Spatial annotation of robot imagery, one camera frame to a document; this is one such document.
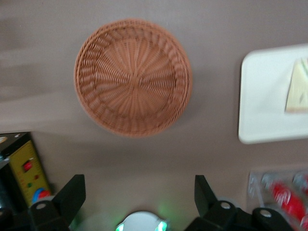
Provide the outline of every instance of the wicker basket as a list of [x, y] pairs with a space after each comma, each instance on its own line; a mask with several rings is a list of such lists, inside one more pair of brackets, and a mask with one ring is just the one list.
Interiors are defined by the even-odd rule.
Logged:
[[102, 26], [83, 44], [75, 88], [89, 116], [120, 135], [144, 137], [169, 127], [192, 91], [180, 43], [153, 23], [126, 19]]

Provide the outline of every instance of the white cutting board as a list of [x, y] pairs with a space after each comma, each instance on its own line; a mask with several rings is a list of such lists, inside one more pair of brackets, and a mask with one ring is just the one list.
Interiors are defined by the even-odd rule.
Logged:
[[308, 113], [285, 113], [293, 65], [308, 44], [249, 53], [242, 64], [239, 139], [242, 143], [308, 137]]

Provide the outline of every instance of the red bottle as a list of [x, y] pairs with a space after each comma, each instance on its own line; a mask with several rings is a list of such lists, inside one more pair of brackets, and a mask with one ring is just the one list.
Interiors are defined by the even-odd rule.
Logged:
[[302, 200], [281, 181], [273, 181], [269, 189], [277, 204], [288, 215], [301, 222], [306, 215], [306, 208]]

